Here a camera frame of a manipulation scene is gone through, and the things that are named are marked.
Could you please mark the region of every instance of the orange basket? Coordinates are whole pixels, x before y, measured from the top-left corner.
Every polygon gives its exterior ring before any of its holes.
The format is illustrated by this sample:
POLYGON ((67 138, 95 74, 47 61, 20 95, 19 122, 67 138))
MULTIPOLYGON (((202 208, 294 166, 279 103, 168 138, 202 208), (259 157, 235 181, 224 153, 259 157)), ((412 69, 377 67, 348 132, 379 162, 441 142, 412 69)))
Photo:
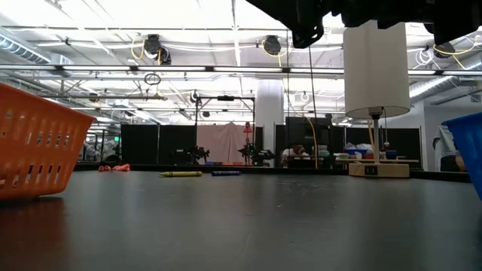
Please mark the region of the orange basket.
POLYGON ((93 119, 0 84, 0 199, 64 191, 93 119))

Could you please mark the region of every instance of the white column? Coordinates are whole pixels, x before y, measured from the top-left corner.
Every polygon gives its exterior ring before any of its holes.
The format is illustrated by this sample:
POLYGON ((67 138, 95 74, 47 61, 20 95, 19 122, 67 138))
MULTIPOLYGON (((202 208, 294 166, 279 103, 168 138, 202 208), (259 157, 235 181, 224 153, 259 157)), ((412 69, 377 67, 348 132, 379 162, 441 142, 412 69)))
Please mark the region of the white column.
POLYGON ((274 152, 274 126, 283 124, 284 87, 281 80, 259 80, 256 91, 256 127, 264 128, 264 149, 274 152))

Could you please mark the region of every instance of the lamp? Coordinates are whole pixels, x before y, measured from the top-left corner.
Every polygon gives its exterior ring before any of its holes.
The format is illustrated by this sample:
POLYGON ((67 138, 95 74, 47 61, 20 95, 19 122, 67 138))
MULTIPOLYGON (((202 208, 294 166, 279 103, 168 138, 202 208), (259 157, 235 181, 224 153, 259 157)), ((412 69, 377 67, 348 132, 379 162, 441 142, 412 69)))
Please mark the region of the lamp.
POLYGON ((349 174, 408 177, 408 165, 380 164, 378 120, 410 111, 405 24, 378 29, 368 21, 343 33, 346 116, 374 121, 375 164, 350 164, 349 174))

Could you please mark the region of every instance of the person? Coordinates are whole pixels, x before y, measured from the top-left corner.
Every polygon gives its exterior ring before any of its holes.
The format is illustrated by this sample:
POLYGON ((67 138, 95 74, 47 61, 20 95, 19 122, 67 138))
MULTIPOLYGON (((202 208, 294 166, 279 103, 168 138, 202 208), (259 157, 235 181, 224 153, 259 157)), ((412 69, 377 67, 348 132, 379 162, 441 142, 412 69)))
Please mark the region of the person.
POLYGON ((305 152, 303 145, 293 145, 291 149, 285 149, 281 154, 282 161, 286 162, 288 157, 302 157, 301 159, 303 160, 310 159, 310 155, 305 152))

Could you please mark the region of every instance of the plastic basket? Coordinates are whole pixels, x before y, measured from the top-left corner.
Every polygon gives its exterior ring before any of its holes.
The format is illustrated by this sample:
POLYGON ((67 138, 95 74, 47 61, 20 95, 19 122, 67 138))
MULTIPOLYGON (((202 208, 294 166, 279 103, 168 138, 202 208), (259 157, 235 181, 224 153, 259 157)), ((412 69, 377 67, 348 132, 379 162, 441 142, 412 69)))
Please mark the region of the plastic basket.
POLYGON ((482 199, 482 113, 442 123, 449 127, 475 190, 482 199))
POLYGON ((92 121, 0 84, 0 199, 64 191, 92 121))

